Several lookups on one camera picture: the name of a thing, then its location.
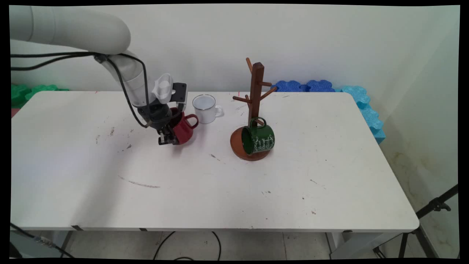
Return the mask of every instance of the blue foam block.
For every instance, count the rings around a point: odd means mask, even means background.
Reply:
[[[300,85],[300,89],[302,89],[303,92],[309,92],[310,91],[310,87],[307,86],[307,85]]]
[[[344,86],[342,92],[351,94],[360,109],[364,109],[370,103],[370,97],[366,95],[366,90],[361,86]]]
[[[365,109],[360,109],[360,112],[363,115],[363,118],[365,118],[365,121],[368,125],[368,127],[371,130],[371,133],[376,134],[381,130],[383,127],[383,121],[378,119],[378,112],[373,110],[370,105],[366,107]]]
[[[305,92],[300,86],[301,84],[297,81],[286,82],[284,80],[277,82],[272,85],[271,88],[277,86],[276,92]]]
[[[332,89],[332,83],[326,80],[311,80],[306,85],[310,87],[310,92],[335,92],[335,90]]]
[[[373,135],[376,139],[376,142],[379,144],[383,142],[383,140],[386,138],[386,135],[384,135],[384,131],[380,129],[376,134]]]

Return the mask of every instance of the round wooden base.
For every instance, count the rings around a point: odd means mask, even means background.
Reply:
[[[230,138],[230,144],[231,148],[233,149],[233,152],[238,156],[239,158],[247,161],[256,161],[256,160],[261,160],[265,158],[270,150],[267,151],[262,151],[262,152],[257,152],[252,154],[251,156],[248,156],[246,152],[244,151],[244,148],[242,147],[242,141],[241,141],[241,131],[242,127],[236,129],[233,134],[231,134]]]

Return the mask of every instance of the white enamel mug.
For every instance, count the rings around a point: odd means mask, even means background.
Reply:
[[[215,98],[209,94],[198,95],[192,100],[192,105],[196,110],[199,122],[203,124],[211,123],[217,116],[223,113],[223,108],[215,105]]]

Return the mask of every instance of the mug handle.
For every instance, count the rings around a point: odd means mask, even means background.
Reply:
[[[194,129],[194,128],[196,128],[196,127],[199,125],[199,118],[198,118],[196,115],[194,115],[194,114],[190,114],[190,115],[187,115],[184,119],[186,119],[186,122],[187,122],[187,119],[189,119],[189,118],[191,118],[191,117],[194,117],[195,119],[197,119],[197,123],[196,123],[195,125],[193,125],[193,126],[190,126],[190,125],[189,125],[189,127],[190,127],[191,129]]]
[[[252,122],[255,121],[256,119],[261,119],[263,122],[264,122],[264,125],[259,127],[259,128],[263,128],[267,125],[267,122],[265,121],[265,119],[263,119],[262,117],[253,117],[251,119],[251,121],[249,122],[249,127],[252,127]]]
[[[215,106],[215,116],[220,116],[223,113],[223,108],[220,105]]]

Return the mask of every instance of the green enamel mug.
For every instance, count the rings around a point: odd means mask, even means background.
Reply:
[[[263,126],[252,126],[256,119],[261,119],[264,122]],[[248,155],[253,153],[271,150],[275,143],[275,136],[273,130],[267,125],[265,119],[262,117],[255,117],[249,122],[249,126],[245,126],[241,131],[242,147]]]

